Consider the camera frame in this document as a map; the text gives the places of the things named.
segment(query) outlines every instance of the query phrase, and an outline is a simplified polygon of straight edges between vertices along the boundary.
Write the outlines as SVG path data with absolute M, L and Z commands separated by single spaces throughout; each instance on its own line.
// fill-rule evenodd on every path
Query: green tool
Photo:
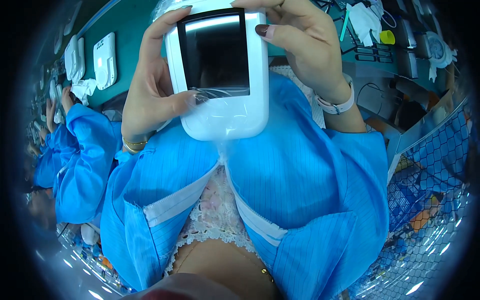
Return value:
M 345 36 L 345 30 L 347 29 L 347 22 L 348 22 L 348 15 L 350 14 L 350 11 L 347 10 L 345 13 L 345 21 L 343 21 L 343 28 L 342 28 L 342 33 L 340 34 L 340 42 L 343 42 L 343 37 Z

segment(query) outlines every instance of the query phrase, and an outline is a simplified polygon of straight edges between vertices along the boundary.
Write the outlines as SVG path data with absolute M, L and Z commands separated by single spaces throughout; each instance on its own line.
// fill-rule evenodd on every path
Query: pink watch strap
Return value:
M 323 109 L 324 112 L 333 114 L 333 115 L 339 115 L 340 113 L 349 110 L 355 101 L 355 92 L 353 91 L 353 82 L 350 81 L 350 90 L 351 90 L 351 95 L 350 99 L 348 99 L 347 102 L 342 103 L 342 104 L 331 104 L 320 98 L 317 94 L 315 94 L 315 99 L 317 100 L 317 104 Z

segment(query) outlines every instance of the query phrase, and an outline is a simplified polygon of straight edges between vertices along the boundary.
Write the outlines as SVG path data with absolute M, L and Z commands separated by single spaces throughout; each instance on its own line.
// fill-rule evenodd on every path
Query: gold bracelet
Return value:
M 127 151 L 130 152 L 131 154 L 137 154 L 137 153 L 140 152 L 139 150 L 133 150 L 133 149 L 131 149 L 130 147 L 128 147 L 128 145 L 127 145 L 126 143 L 123 143 L 123 146 L 124 146 L 125 148 L 127 148 Z
M 130 143 L 130 142 L 127 142 L 127 140 L 125 140 L 125 138 L 122 136 L 122 139 L 123 139 L 123 142 L 126 143 L 126 144 L 129 144 L 129 145 L 132 145 L 132 146 L 138 146 L 138 145 L 146 145 L 148 143 L 148 141 L 145 141 L 145 142 L 139 142 L 139 143 Z

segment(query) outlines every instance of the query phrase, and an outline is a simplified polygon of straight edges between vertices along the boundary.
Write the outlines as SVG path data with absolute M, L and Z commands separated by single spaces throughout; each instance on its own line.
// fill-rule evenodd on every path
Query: hand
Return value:
M 55 129 L 57 128 L 57 125 L 53 121 L 53 117 L 55 116 L 55 109 L 57 108 L 57 102 L 52 101 L 50 99 L 47 99 L 47 127 L 50 133 L 53 133 Z
M 75 104 L 72 98 L 70 97 L 70 89 L 71 86 L 67 86 L 63 88 L 61 93 L 61 105 L 63 106 L 63 110 L 65 111 L 65 116 L 68 115 L 69 110 Z
M 266 8 L 275 25 L 255 31 L 267 42 L 285 49 L 295 75 L 325 101 L 341 104 L 351 90 L 342 75 L 340 43 L 332 18 L 309 0 L 236 0 L 232 7 Z
M 42 128 L 42 130 L 40 130 L 38 134 L 40 136 L 40 143 L 42 144 L 42 146 L 45 146 L 45 139 L 47 137 L 47 134 L 49 134 L 49 132 L 46 128 Z
M 194 95 L 197 92 L 173 94 L 168 64 L 160 55 L 163 34 L 191 10 L 187 7 L 169 11 L 144 33 L 137 68 L 123 109 L 122 135 L 131 143 L 144 142 L 146 134 L 195 105 Z

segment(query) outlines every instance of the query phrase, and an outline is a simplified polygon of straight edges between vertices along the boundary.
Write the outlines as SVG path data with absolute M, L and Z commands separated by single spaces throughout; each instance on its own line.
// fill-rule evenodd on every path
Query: orange object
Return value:
M 103 259 L 102 259 L 102 264 L 109 268 L 110 270 L 113 270 L 113 266 L 112 264 L 110 263 L 110 261 L 104 256 Z
M 429 218 L 437 214 L 439 204 L 440 203 L 438 202 L 437 197 L 433 196 L 430 208 L 420 211 L 410 220 L 410 225 L 412 225 L 412 228 L 415 232 L 418 232 L 428 222 Z

